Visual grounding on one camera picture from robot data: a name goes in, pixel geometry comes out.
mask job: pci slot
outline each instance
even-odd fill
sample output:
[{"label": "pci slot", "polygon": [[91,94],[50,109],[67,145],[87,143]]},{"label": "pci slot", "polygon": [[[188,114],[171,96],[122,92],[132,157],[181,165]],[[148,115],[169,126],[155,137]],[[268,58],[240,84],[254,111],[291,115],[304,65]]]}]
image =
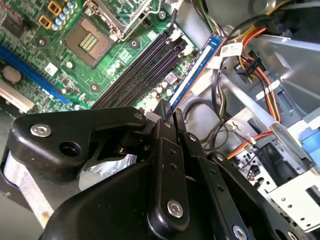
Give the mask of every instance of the pci slot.
[{"label": "pci slot", "polygon": [[65,99],[55,86],[53,86],[50,82],[48,82],[43,76],[37,73],[34,69],[32,69],[27,63],[22,61],[18,56],[12,53],[5,46],[0,44],[0,58],[3,58],[6,62],[8,62],[11,66],[17,69],[20,73],[25,75],[28,79],[37,83],[40,87],[45,89],[48,93],[52,94],[56,98],[58,98],[63,103],[68,103],[69,100]]},{"label": "pci slot", "polygon": [[3,80],[0,80],[0,96],[17,107],[23,113],[27,113],[35,105],[32,101]]},{"label": "pci slot", "polygon": [[134,104],[148,87],[152,86],[161,76],[167,74],[178,62],[179,54],[184,50],[184,47],[185,45],[179,45],[171,49],[147,74],[140,76],[136,84],[112,107],[125,107]]},{"label": "pci slot", "polygon": [[123,93],[124,89],[130,85],[137,76],[157,58],[167,47],[167,39],[174,29],[168,28],[162,32],[146,49],[134,63],[128,68],[116,82],[101,96],[91,107],[92,109],[102,109],[111,106],[112,102]]}]

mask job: screw hole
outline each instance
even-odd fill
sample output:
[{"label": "screw hole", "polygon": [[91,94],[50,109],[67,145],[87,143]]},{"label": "screw hole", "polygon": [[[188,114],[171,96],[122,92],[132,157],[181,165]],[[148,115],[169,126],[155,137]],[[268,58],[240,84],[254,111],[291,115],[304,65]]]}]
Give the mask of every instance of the screw hole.
[{"label": "screw hole", "polygon": [[275,233],[280,240],[287,240],[286,235],[282,231],[280,231],[279,229],[276,229]]},{"label": "screw hole", "polygon": [[59,149],[61,153],[68,157],[77,157],[81,152],[80,146],[70,141],[61,143]]},{"label": "screw hole", "polygon": [[177,170],[177,169],[178,169],[177,165],[175,165],[175,164],[173,164],[173,163],[170,164],[170,167],[171,167],[173,170]]},{"label": "screw hole", "polygon": [[164,125],[167,127],[167,128],[171,128],[171,123],[170,122],[164,122]]},{"label": "screw hole", "polygon": [[176,152],[175,150],[173,150],[173,149],[170,149],[170,153],[171,153],[172,155],[177,155],[177,152]]},{"label": "screw hole", "polygon": [[224,192],[224,191],[225,191],[225,190],[224,190],[224,188],[223,188],[222,186],[217,185],[217,187],[218,187],[218,189],[219,189],[221,192]]}]

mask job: capacitor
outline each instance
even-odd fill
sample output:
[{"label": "capacitor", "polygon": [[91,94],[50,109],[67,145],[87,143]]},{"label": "capacitor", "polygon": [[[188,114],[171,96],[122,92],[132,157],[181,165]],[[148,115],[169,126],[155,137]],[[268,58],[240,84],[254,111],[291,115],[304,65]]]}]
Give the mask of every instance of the capacitor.
[{"label": "capacitor", "polygon": [[115,67],[112,67],[112,68],[109,68],[106,73],[109,74],[109,75],[113,75],[116,71],[116,68]]},{"label": "capacitor", "polygon": [[157,92],[158,94],[162,93],[162,87],[161,87],[161,85],[160,85],[160,84],[157,85],[156,88],[155,88],[155,90],[156,90],[156,92]]},{"label": "capacitor", "polygon": [[74,105],[74,110],[79,111],[81,109],[81,106],[79,104]]},{"label": "capacitor", "polygon": [[66,87],[64,87],[64,88],[61,89],[61,92],[62,92],[63,94],[70,93],[70,91],[71,91],[71,88],[68,87],[68,86],[66,86]]},{"label": "capacitor", "polygon": [[68,3],[66,4],[66,6],[70,9],[75,9],[76,8],[76,3],[75,1],[68,1]]},{"label": "capacitor", "polygon": [[54,24],[51,25],[51,29],[54,30],[54,31],[57,31],[59,29],[59,26],[54,23]]},{"label": "capacitor", "polygon": [[120,68],[120,62],[119,61],[115,61],[115,63],[113,64],[113,66],[118,69]]},{"label": "capacitor", "polygon": [[5,66],[2,70],[2,74],[6,80],[13,84],[17,84],[21,80],[20,72],[15,69],[13,66]]},{"label": "capacitor", "polygon": [[59,14],[59,18],[62,19],[62,20],[66,20],[67,16],[64,12],[60,13]]},{"label": "capacitor", "polygon": [[161,87],[163,87],[164,89],[168,86],[168,82],[166,80],[163,80],[161,82]]},{"label": "capacitor", "polygon": [[63,23],[63,21],[61,20],[60,17],[57,17],[57,18],[55,19],[55,23],[56,23],[58,26],[61,26],[62,23]]},{"label": "capacitor", "polygon": [[157,90],[153,89],[151,92],[151,97],[156,98],[158,96]]},{"label": "capacitor", "polygon": [[70,8],[69,8],[69,7],[67,7],[67,6],[66,6],[66,7],[64,7],[64,8],[63,8],[63,13],[64,13],[64,14],[66,14],[66,15],[69,15],[69,14],[71,13]]},{"label": "capacitor", "polygon": [[172,87],[169,87],[169,88],[165,91],[165,93],[166,93],[167,96],[171,96],[173,92],[174,92],[174,89],[173,89]]},{"label": "capacitor", "polygon": [[70,61],[67,61],[65,65],[68,69],[72,69],[74,67],[74,65]]}]

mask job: white sticker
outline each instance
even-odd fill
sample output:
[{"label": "white sticker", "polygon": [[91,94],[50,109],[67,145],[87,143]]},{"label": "white sticker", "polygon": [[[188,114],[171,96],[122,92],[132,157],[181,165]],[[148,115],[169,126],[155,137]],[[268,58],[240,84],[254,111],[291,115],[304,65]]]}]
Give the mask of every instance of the white sticker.
[{"label": "white sticker", "polygon": [[221,48],[220,57],[240,56],[244,45],[242,42],[235,42]]},{"label": "white sticker", "polygon": [[58,71],[58,68],[53,65],[51,62],[48,63],[48,65],[44,69],[51,77],[53,77],[56,72]]},{"label": "white sticker", "polygon": [[208,65],[206,66],[208,69],[220,69],[223,56],[213,56]]}]

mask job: metal screw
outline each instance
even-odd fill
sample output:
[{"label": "metal screw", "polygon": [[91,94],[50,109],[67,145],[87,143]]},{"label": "metal screw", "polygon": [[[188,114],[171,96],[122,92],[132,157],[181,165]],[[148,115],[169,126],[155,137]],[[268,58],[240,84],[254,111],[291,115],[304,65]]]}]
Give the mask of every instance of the metal screw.
[{"label": "metal screw", "polygon": [[168,201],[166,207],[168,208],[169,213],[177,218],[180,219],[182,218],[183,214],[184,214],[184,210],[182,208],[182,206],[180,205],[180,203],[178,203],[177,201],[174,200],[170,200]]},{"label": "metal screw", "polygon": [[45,124],[33,125],[30,128],[30,132],[32,133],[32,135],[41,137],[41,138],[49,137],[52,133],[51,128]]},{"label": "metal screw", "polygon": [[246,235],[245,231],[242,230],[241,227],[234,225],[232,229],[233,229],[233,233],[237,239],[247,240],[247,235]]},{"label": "metal screw", "polygon": [[160,20],[166,19],[166,16],[167,16],[167,14],[166,14],[165,11],[160,11],[160,12],[158,13],[158,17],[159,17]]},{"label": "metal screw", "polygon": [[298,240],[298,238],[296,237],[296,235],[294,235],[292,232],[288,231],[288,235],[292,240]]},{"label": "metal screw", "polygon": [[192,141],[197,141],[197,138],[196,138],[195,136],[193,136],[192,134],[190,134],[189,137],[190,137],[190,139],[191,139]]},{"label": "metal screw", "polygon": [[139,120],[144,119],[144,117],[143,117],[143,116],[141,115],[141,113],[139,113],[139,112],[135,113],[134,116],[135,116],[137,119],[139,119]]},{"label": "metal screw", "polygon": [[220,154],[217,154],[217,155],[215,155],[215,156],[216,156],[216,158],[219,159],[220,161],[223,161],[223,160],[224,160],[224,158],[223,158]]}]

